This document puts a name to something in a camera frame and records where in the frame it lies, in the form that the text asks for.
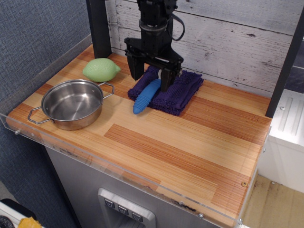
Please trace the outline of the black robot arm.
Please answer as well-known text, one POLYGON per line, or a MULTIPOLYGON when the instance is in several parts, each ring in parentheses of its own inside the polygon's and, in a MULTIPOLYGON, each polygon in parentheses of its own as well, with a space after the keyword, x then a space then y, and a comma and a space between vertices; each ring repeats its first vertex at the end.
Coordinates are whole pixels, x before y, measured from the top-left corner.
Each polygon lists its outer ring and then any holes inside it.
POLYGON ((161 70, 161 90, 166 92, 174 83, 175 77, 182 73, 183 58, 172 47, 173 21, 183 22, 173 14, 177 9, 175 0, 139 0, 137 1, 141 17, 139 27, 141 38, 126 38, 125 54, 134 80, 144 74, 144 64, 161 70))

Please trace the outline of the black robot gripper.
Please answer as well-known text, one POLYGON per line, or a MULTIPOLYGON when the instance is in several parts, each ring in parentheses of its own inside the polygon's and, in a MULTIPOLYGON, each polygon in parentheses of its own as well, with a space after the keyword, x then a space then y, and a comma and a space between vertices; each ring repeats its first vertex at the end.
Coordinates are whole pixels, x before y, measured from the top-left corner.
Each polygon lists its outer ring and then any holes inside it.
POLYGON ((161 91, 167 92, 175 77, 181 75, 183 58, 172 47, 173 25, 163 28, 141 28, 140 38, 125 38, 125 54, 132 78, 136 81, 144 74, 144 64, 160 69, 161 91))

